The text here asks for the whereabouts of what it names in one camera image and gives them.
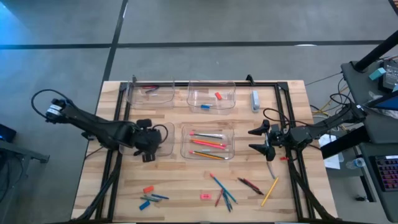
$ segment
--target plastic container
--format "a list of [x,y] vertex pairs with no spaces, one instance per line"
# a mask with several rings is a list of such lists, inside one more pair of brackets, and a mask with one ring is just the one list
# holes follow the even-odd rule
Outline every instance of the plastic container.
[[[221,139],[210,138],[206,136],[196,136],[194,134],[217,134],[221,136]],[[199,141],[210,141],[223,144],[224,149],[206,146],[203,144],[194,143],[193,140]],[[182,139],[181,139],[181,156],[186,159],[208,159],[214,161],[220,161],[209,157],[200,156],[197,154],[191,154],[190,151],[204,152],[207,154],[223,157],[224,159],[232,159],[235,155],[234,150],[234,129],[230,125],[222,126],[194,126],[186,124],[182,127]]]
[[227,115],[235,107],[235,91],[236,85],[231,81],[190,81],[187,103],[194,113]]
[[[171,153],[173,152],[173,147],[174,147],[174,124],[172,123],[165,123],[163,124],[166,128],[161,127],[161,126],[157,126],[155,127],[156,129],[158,129],[160,131],[160,134],[162,135],[162,138],[165,138],[164,142],[162,142],[159,145],[159,148],[156,150],[155,155],[156,156],[169,156],[171,155]],[[128,148],[128,147],[124,147],[122,145],[119,146],[119,152],[123,155],[133,155],[135,152],[137,151],[137,149],[134,148]]]
[[136,110],[173,108],[175,82],[139,82],[133,76],[127,84],[126,100]]
[[357,169],[366,166],[363,158],[357,158],[346,163],[346,167],[349,169]]

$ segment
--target gray floor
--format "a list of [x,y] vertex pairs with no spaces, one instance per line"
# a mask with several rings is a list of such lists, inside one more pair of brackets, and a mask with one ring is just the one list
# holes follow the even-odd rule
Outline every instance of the gray floor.
[[[109,44],[122,0],[0,1],[1,44]],[[381,40],[398,29],[387,1],[130,0],[120,43]],[[340,71],[374,45],[318,47],[203,47],[118,49],[110,80],[224,79],[251,74],[262,80],[305,80]],[[16,143],[50,154],[32,162],[10,213],[13,223],[68,220],[87,141],[70,125],[52,125],[34,113],[30,98],[53,88],[94,112],[109,49],[0,50],[0,123],[15,130]],[[393,49],[389,55],[398,54]],[[311,104],[323,106],[341,75],[307,87]],[[46,110],[54,95],[37,98]],[[379,203],[355,202],[359,178],[330,178],[340,218],[388,223]]]

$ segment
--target wooden plank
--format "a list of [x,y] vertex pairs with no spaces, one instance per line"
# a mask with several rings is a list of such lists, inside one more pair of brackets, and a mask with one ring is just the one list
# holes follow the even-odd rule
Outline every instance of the wooden plank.
[[[98,104],[97,114],[111,119],[116,105],[119,82],[105,82]],[[312,115],[303,81],[289,81],[290,97],[296,120],[312,123]],[[294,200],[287,164],[279,158],[285,156],[284,148],[276,148],[272,161],[279,181],[264,207],[260,204],[264,196],[257,195],[237,181],[237,177],[251,180],[263,192],[267,192],[273,179],[263,155],[248,147],[249,143],[262,143],[264,138],[251,136],[248,130],[258,127],[264,119],[262,113],[250,109],[250,92],[259,92],[261,108],[277,109],[274,89],[271,87],[238,87],[236,106],[229,115],[191,113],[186,102],[187,87],[176,88],[174,108],[157,110],[131,110],[131,121],[151,118],[155,124],[171,122],[175,126],[175,145],[169,156],[158,157],[155,162],[142,163],[141,157],[124,156],[118,196],[114,213],[116,222],[275,222],[296,221]],[[271,118],[279,119],[277,113],[267,112]],[[228,161],[194,160],[181,156],[181,133],[185,124],[222,126],[226,123],[234,128],[235,156]],[[97,142],[89,145],[88,153],[98,148]],[[72,218],[79,216],[91,203],[100,189],[106,150],[93,154],[83,167],[81,180],[73,208]],[[310,188],[329,213],[336,216],[322,154],[308,147],[303,152]],[[239,205],[233,204],[229,213],[223,201],[215,208],[215,198],[220,187],[210,177],[212,172],[234,195]],[[143,188],[153,185],[154,193],[166,195],[170,200],[152,203],[143,211],[138,206]],[[200,194],[212,194],[213,200],[201,201]],[[305,213],[305,201],[300,191]],[[105,203],[104,214],[108,204]]]

